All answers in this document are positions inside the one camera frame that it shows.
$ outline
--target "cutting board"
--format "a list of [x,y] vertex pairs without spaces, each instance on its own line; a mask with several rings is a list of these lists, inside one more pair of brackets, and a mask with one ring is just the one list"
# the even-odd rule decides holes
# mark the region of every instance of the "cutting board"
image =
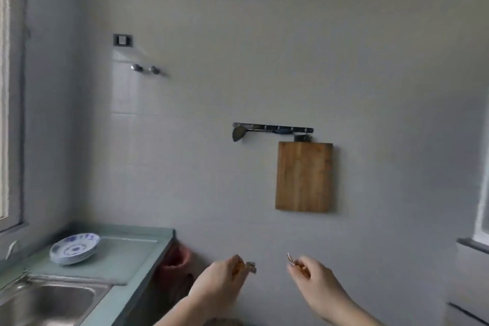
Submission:
[[333,145],[279,142],[275,208],[327,212],[332,199]]

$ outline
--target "dark ledge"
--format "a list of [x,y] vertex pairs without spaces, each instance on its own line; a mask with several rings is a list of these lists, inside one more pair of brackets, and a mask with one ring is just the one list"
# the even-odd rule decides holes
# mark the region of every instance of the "dark ledge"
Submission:
[[468,246],[472,249],[482,251],[485,254],[489,254],[489,246],[481,244],[480,242],[474,241],[470,237],[458,238],[457,242],[461,245]]

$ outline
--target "stainless steel sink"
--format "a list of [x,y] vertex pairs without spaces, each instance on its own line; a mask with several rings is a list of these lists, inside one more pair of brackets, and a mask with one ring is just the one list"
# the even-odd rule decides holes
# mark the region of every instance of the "stainless steel sink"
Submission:
[[0,290],[0,326],[79,326],[111,286],[29,278]]

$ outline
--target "green countertop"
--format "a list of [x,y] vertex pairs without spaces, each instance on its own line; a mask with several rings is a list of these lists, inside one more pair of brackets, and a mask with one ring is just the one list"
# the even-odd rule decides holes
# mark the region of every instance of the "green countertop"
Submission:
[[[46,245],[28,259],[28,270],[35,275],[55,275],[97,279],[113,286],[81,326],[122,324],[147,287],[157,264],[174,238],[174,230],[115,225],[80,225],[75,231],[94,232],[102,240],[98,252],[85,262],[62,267],[49,261]],[[0,288],[18,278],[21,265],[0,274]]]

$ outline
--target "blue and white plate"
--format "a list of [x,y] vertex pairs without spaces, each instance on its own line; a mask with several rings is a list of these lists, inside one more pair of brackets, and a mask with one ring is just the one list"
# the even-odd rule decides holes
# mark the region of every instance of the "blue and white plate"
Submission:
[[70,236],[55,243],[49,256],[51,261],[62,265],[79,263],[95,254],[99,242],[100,237],[92,233]]

